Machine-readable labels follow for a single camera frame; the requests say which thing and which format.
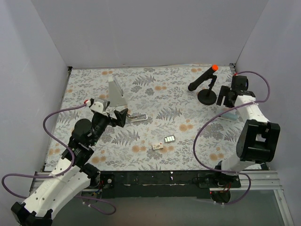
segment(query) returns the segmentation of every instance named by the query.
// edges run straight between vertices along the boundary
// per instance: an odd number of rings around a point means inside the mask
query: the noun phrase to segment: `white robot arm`
[[[270,162],[274,158],[275,149],[280,133],[280,126],[270,122],[261,112],[253,92],[247,91],[248,80],[245,76],[233,76],[231,88],[221,87],[217,105],[235,107],[254,102],[238,109],[245,126],[241,132],[236,146],[236,153],[230,158],[219,163],[221,170],[241,172],[245,168],[264,162]]]
[[[55,169],[49,174],[40,187],[22,203],[16,202],[11,210],[22,226],[50,226],[59,210],[80,191],[99,184],[100,171],[87,163],[94,151],[94,146],[107,126],[124,127],[128,109],[115,111],[117,119],[105,112],[108,101],[91,99],[86,103],[94,113],[92,121],[81,119],[76,122],[68,147],[73,151],[74,165],[64,174],[71,164],[72,157],[68,150],[62,154]]]

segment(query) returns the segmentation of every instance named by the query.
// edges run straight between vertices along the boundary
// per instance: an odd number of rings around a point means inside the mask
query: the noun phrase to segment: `white wall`
[[[268,0],[32,0],[68,66],[228,65]]]
[[[277,169],[296,225],[301,222],[301,1],[269,0],[237,62],[238,71],[254,70],[271,85],[271,96],[261,109],[279,123],[280,140],[270,164]],[[251,78],[250,90],[262,99],[266,87]]]
[[[58,109],[66,79],[67,67],[31,1],[0,0],[1,178],[40,170],[49,143],[42,121]],[[28,195],[31,179],[6,181]],[[18,225],[10,208],[20,200],[0,186],[0,225]]]

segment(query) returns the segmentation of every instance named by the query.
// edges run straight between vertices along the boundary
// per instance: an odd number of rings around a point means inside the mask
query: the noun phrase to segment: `gray fern print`
[[[175,165],[177,164],[178,162],[180,162],[180,159],[179,158],[167,158],[167,159],[162,159],[160,161],[160,164],[164,164],[164,165]]]
[[[174,84],[174,85],[185,85],[185,84],[187,84],[187,81],[172,81],[171,84]]]
[[[178,145],[192,145],[193,144],[194,139],[185,139],[184,141],[179,141]]]
[[[188,164],[194,158],[190,146],[184,145],[175,151],[175,156],[181,160],[182,164]]]
[[[163,110],[161,110],[161,112],[159,112],[159,114],[157,115],[156,119],[162,119],[162,120],[174,120],[177,116],[182,115],[180,109],[173,109],[172,107],[168,108],[164,108]]]
[[[76,100],[84,100],[88,95],[87,92],[84,89],[80,89],[78,91],[72,92],[72,96]]]
[[[228,141],[237,141],[240,134],[241,134],[241,129],[235,127],[236,129],[230,128],[227,132],[226,135],[224,137],[224,140],[228,140]]]
[[[156,164],[156,167],[150,165],[150,164],[147,164],[149,167],[150,167],[150,170],[161,170],[161,166],[158,167],[158,165]]]
[[[155,97],[156,100],[168,100],[170,98],[170,95],[161,95],[161,96],[157,96]]]
[[[69,124],[71,120],[79,118],[78,111],[67,111],[60,113],[60,117],[58,119],[59,123],[63,123],[64,125]]]
[[[113,167],[125,167],[126,164],[123,162],[123,161],[118,161],[118,160],[115,160],[115,161],[107,161],[106,164],[108,166],[113,166]]]
[[[175,100],[180,98],[184,93],[183,89],[178,86],[169,89],[167,92],[169,93],[169,95],[172,95]]]
[[[133,82],[134,85],[140,85],[140,86],[145,86],[145,85],[149,85],[151,82],[155,81],[155,77],[154,76],[142,76],[140,75],[138,78],[136,78],[136,80]]]
[[[104,143],[111,142],[111,140],[112,140],[111,134],[114,134],[114,128],[111,126],[108,126],[107,129],[104,131],[104,133],[100,137],[101,141]]]
[[[212,123],[206,126],[205,130],[201,133],[205,138],[213,137],[216,140],[223,138],[223,134],[220,131],[224,131],[224,128],[219,123]]]
[[[131,145],[134,140],[139,139],[139,134],[138,132],[136,133],[135,130],[133,132],[126,130],[121,131],[116,135],[116,137],[112,140],[112,143],[117,144],[117,145],[125,145],[127,144]]]
[[[82,87],[82,88],[90,88],[90,87],[93,87],[93,84],[90,84],[90,83],[84,83],[84,84],[79,84],[78,87]]]
[[[159,160],[163,157],[163,155],[160,152],[154,151],[152,148],[150,148],[147,150],[147,157],[149,159],[153,158],[154,160]]]
[[[141,89],[142,89],[141,86],[135,86],[135,87],[131,88],[131,92],[137,93],[137,92],[138,92],[139,90],[141,90]]]
[[[152,88],[148,88],[146,91],[145,91],[145,93],[148,95],[148,96],[152,96],[152,95],[154,95],[154,90],[152,89]]]
[[[154,68],[144,68],[145,72],[154,72],[156,69]]]

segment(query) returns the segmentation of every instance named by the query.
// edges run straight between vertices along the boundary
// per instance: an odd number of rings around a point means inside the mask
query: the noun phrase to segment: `floral tablecloth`
[[[128,97],[130,114],[147,114],[147,121],[127,122],[124,128],[108,127],[94,147],[90,163],[100,170],[197,170],[202,167],[194,159],[192,144],[201,126],[216,115],[223,106],[205,106],[197,93],[207,88],[204,82],[196,91],[189,92],[190,82],[209,66],[153,67],[127,69],[72,70],[63,98],[62,108],[78,106],[85,99],[108,95],[108,76],[116,76]],[[218,95],[221,85],[230,85],[231,72],[220,66],[213,91]],[[61,113],[54,135],[68,143],[77,120],[92,119],[89,108]],[[242,118],[231,122],[217,119],[209,124],[197,142],[197,155],[208,166],[214,167],[235,153],[237,139],[243,128]],[[164,143],[164,137],[174,135],[175,142]],[[152,144],[163,142],[164,148],[153,151]],[[64,151],[52,140],[45,171],[51,171]],[[251,169],[260,169],[254,165]]]

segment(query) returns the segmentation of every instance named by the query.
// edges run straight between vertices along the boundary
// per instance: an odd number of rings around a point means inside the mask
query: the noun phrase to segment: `purple cable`
[[[258,75],[259,77],[261,77],[261,78],[265,81],[265,83],[267,84],[267,87],[268,87],[268,94],[267,94],[267,97],[266,97],[264,100],[256,100],[255,103],[264,103],[264,102],[266,102],[266,101],[268,100],[268,98],[269,98],[269,95],[270,95],[270,86],[269,86],[268,81],[267,81],[262,75],[260,75],[260,74],[258,74],[258,73],[256,73],[256,72],[252,72],[252,71],[243,71],[243,72],[237,73],[236,75],[243,74],[243,73],[253,73],[253,74],[256,74],[256,75]],[[240,175],[244,175],[244,176],[246,176],[246,177],[248,178],[248,180],[249,180],[249,186],[248,186],[246,192],[245,192],[240,198],[238,198],[238,199],[236,199],[236,200],[234,200],[234,201],[231,201],[231,202],[229,202],[229,203],[224,203],[225,205],[237,203],[238,201],[242,200],[242,199],[249,193],[250,188],[251,188],[251,178],[250,178],[249,175],[247,175],[246,173],[240,173],[240,172],[229,171],[229,170],[214,169],[214,168],[211,168],[211,167],[206,166],[206,165],[203,164],[203,163],[198,159],[198,157],[197,157],[197,154],[196,154],[196,143],[197,143],[198,137],[199,137],[199,135],[201,134],[201,132],[202,132],[202,131],[204,130],[204,128],[205,128],[209,123],[211,123],[213,120],[215,120],[216,118],[220,117],[221,115],[223,115],[223,114],[225,114],[225,113],[227,113],[227,112],[229,112],[229,111],[236,110],[236,109],[238,109],[238,108],[241,108],[241,107],[244,107],[244,106],[248,106],[248,105],[252,105],[252,104],[254,104],[254,102],[242,104],[242,105],[233,107],[233,108],[231,108],[231,109],[229,109],[229,110],[227,110],[227,111],[224,111],[224,112],[222,112],[222,113],[217,114],[216,116],[214,116],[212,119],[210,119],[208,122],[206,122],[206,123],[204,124],[204,126],[199,130],[199,132],[198,132],[197,135],[196,135],[196,138],[195,138],[194,141],[193,141],[193,148],[192,148],[192,149],[193,149],[193,155],[194,155],[195,159],[198,161],[198,163],[199,163],[201,166],[203,166],[203,167],[205,167],[206,169],[211,170],[211,171],[222,172],[222,173],[234,173],[234,174],[240,174]]]
[[[106,200],[102,200],[102,199],[97,199],[97,198],[92,198],[92,197],[87,197],[87,196],[80,196],[80,195],[76,195],[75,198],[79,198],[79,199],[89,199],[89,200],[95,200],[95,201],[98,201],[98,202],[104,202],[106,204],[109,204],[111,205],[113,208],[114,208],[114,211],[113,212],[105,212],[99,208],[97,208],[96,206],[92,205],[92,204],[89,204],[89,203],[85,203],[86,205],[90,205],[90,207],[92,207],[93,209],[97,210],[98,212],[101,212],[102,214],[105,214],[105,215],[112,215],[116,212],[116,206],[114,206],[113,203],[109,202],[109,201],[106,201]]]
[[[71,154],[71,157],[72,157],[72,160],[71,160],[71,164],[70,166],[64,170],[63,172],[60,172],[59,174],[56,174],[55,176],[58,177],[64,173],[66,173],[68,170],[70,170],[70,168],[72,167],[72,165],[74,164],[74,153],[73,151],[66,145],[64,144],[62,141],[60,141],[58,138],[56,138],[55,136],[53,136],[46,128],[46,121],[48,118],[50,118],[52,115],[54,114],[57,114],[57,113],[60,113],[60,112],[65,112],[65,111],[70,111],[70,110],[75,110],[75,109],[80,109],[82,107],[85,107],[86,105],[83,104],[83,105],[80,105],[80,106],[77,106],[77,107],[70,107],[70,108],[65,108],[65,109],[61,109],[59,111],[56,111],[56,112],[53,112],[49,115],[46,116],[46,118],[44,119],[43,121],[43,128],[45,130],[45,132],[51,137],[53,138],[54,140],[56,140],[58,143],[60,143],[61,145],[63,145],[65,148],[67,148],[67,150],[70,152]],[[18,197],[18,198],[21,198],[21,199],[26,199],[27,197],[25,196],[22,196],[22,195],[18,195],[16,193],[14,193],[13,191],[11,191],[6,185],[5,185],[5,178],[7,177],[12,177],[12,176],[15,176],[15,177],[23,177],[23,178],[40,178],[40,179],[49,179],[49,178],[53,178],[53,176],[34,176],[34,175],[26,175],[26,174],[20,174],[20,173],[9,173],[9,174],[6,174],[2,180],[1,180],[1,183],[2,183],[2,186],[4,187],[5,190],[7,190],[9,193],[11,193],[12,195]]]

